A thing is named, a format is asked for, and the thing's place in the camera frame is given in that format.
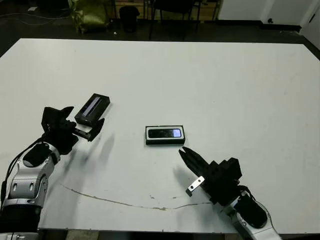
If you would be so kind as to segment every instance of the floor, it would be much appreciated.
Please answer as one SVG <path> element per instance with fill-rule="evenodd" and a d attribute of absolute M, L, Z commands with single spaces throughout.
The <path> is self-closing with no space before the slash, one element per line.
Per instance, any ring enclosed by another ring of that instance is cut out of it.
<path fill-rule="evenodd" d="M 37 16 L 67 16 L 68 11 L 28 11 L 35 6 L 32 1 L 21 2 L 0 0 L 0 56 L 2 56 L 20 38 L 54 38 L 54 39 L 83 39 L 83 40 L 121 40 L 149 41 L 149 21 L 139 21 L 137 31 L 126 33 L 120 21 L 113 21 L 105 31 L 78 34 L 70 17 L 65 19 L 48 20 L 26 15 L 7 15 L 23 13 Z M 242 43 L 286 43 L 304 44 L 319 60 L 320 50 L 296 31 L 262 29 L 258 25 L 223 25 L 216 22 L 201 23 L 196 31 L 196 24 L 186 25 L 184 22 L 155 23 L 151 41 L 185 42 L 242 42 Z M 94 232 L 43 230 L 42 239 L 68 240 L 135 240 L 135 239 L 176 239 L 186 240 L 239 240 L 237 234 L 185 234 L 185 233 L 139 233 L 139 232 Z M 319 235 L 282 235 L 283 239 L 318 239 Z"/>
<path fill-rule="evenodd" d="M 58 20 L 47 20 L 25 15 L 1 17 L 1 15 L 9 13 L 46 17 L 67 16 L 69 14 L 65 10 L 47 12 L 36 9 L 36 11 L 28 11 L 31 6 L 35 6 L 35 3 L 20 4 L 12 0 L 0 2 L 0 56 L 20 38 L 149 41 L 150 22 L 147 20 L 139 21 L 137 31 L 134 33 L 124 32 L 121 22 L 118 20 L 111 22 L 106 31 L 78 34 L 70 17 Z M 159 22 L 154 24 L 151 41 L 180 42 L 183 39 L 185 42 L 304 44 L 320 59 L 320 50 L 296 31 L 262 29 L 258 25 L 223 25 L 215 22 L 201 23 L 197 31 L 195 23 L 187 25 L 185 22 L 169 21 L 163 24 Z"/>

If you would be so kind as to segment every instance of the chair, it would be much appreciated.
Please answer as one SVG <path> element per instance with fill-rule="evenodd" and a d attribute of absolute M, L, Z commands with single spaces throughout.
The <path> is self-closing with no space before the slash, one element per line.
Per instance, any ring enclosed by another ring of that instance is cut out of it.
<path fill-rule="evenodd" d="M 155 21 L 156 10 L 160 10 L 160 19 L 162 22 L 162 11 L 182 14 L 182 20 L 185 18 L 185 14 L 188 14 L 188 22 L 190 22 L 191 12 L 194 6 L 198 7 L 196 30 L 199 24 L 200 7 L 202 0 L 151 0 L 151 26 L 149 32 L 149 40 L 151 39 L 153 25 Z"/>

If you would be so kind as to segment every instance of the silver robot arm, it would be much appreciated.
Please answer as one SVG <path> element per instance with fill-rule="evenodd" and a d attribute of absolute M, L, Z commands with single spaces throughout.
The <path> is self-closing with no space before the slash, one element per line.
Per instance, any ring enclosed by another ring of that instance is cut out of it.
<path fill-rule="evenodd" d="M 249 196 L 247 192 L 242 192 L 242 194 Z M 235 209 L 235 205 L 237 205 L 239 199 L 240 197 L 237 197 L 237 199 L 227 205 L 223 211 L 231 218 L 232 225 L 244 240 L 281 240 L 281 237 L 278 235 L 272 224 L 271 216 L 265 206 L 254 200 L 266 213 L 267 218 L 262 227 L 253 227 Z"/>
<path fill-rule="evenodd" d="M 17 159 L 17 173 L 1 208 L 2 239 L 36 240 L 49 177 L 60 161 L 58 150 L 39 142 Z"/>
<path fill-rule="evenodd" d="M 66 118 L 73 107 L 57 110 L 45 107 L 41 125 L 44 134 L 32 143 L 9 165 L 1 186 L 0 240 L 36 240 L 41 210 L 44 207 L 49 177 L 60 161 L 77 143 L 78 137 L 91 142 L 101 131 L 104 119 L 97 121 L 89 132 L 77 129 Z M 7 181 L 15 164 L 8 193 Z"/>
<path fill-rule="evenodd" d="M 244 240 L 280 240 L 268 210 L 256 201 L 248 187 L 239 185 L 242 176 L 236 158 L 220 164 L 208 164 L 198 153 L 187 147 L 179 153 L 186 166 L 198 178 L 187 188 L 192 192 L 199 186 L 210 196 L 213 204 L 219 203 L 231 218 L 232 224 Z"/>

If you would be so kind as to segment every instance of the white wall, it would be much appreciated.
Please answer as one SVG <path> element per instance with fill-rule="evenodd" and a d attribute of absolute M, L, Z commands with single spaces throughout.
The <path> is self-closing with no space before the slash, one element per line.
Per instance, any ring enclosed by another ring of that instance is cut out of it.
<path fill-rule="evenodd" d="M 320 50 L 320 9 L 318 8 L 312 21 L 305 25 L 300 31 L 313 45 Z"/>
<path fill-rule="evenodd" d="M 219 20 L 258 20 L 303 27 L 320 0 L 223 0 Z"/>
<path fill-rule="evenodd" d="M 260 20 L 267 0 L 223 0 L 219 20 Z"/>
<path fill-rule="evenodd" d="M 268 19 L 271 18 L 273 24 L 299 26 L 305 14 L 308 12 L 309 7 L 317 1 L 318 0 L 274 0 L 269 12 L 261 17 L 261 21 L 267 24 Z"/>

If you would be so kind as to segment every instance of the black case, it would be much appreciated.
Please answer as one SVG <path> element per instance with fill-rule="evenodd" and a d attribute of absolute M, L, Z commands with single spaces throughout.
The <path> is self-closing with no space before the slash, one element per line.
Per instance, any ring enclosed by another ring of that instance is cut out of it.
<path fill-rule="evenodd" d="M 149 127 L 175 127 L 179 126 L 182 128 L 183 138 L 182 139 L 158 139 L 158 140 L 149 140 L 147 139 L 147 128 Z M 183 125 L 161 125 L 161 126 L 145 126 L 145 144 L 146 145 L 159 145 L 159 144 L 184 144 L 186 141 L 186 135 Z"/>
<path fill-rule="evenodd" d="M 92 112 L 90 112 L 87 116 L 83 116 L 84 111 L 88 108 L 90 103 L 96 98 L 99 97 L 100 101 L 94 107 Z M 110 98 L 108 96 L 103 96 L 97 93 L 94 93 L 90 99 L 85 103 L 85 105 L 81 108 L 81 110 L 75 115 L 74 119 L 78 124 L 83 124 L 89 127 L 94 126 L 97 121 L 100 119 L 104 111 L 110 104 Z"/>

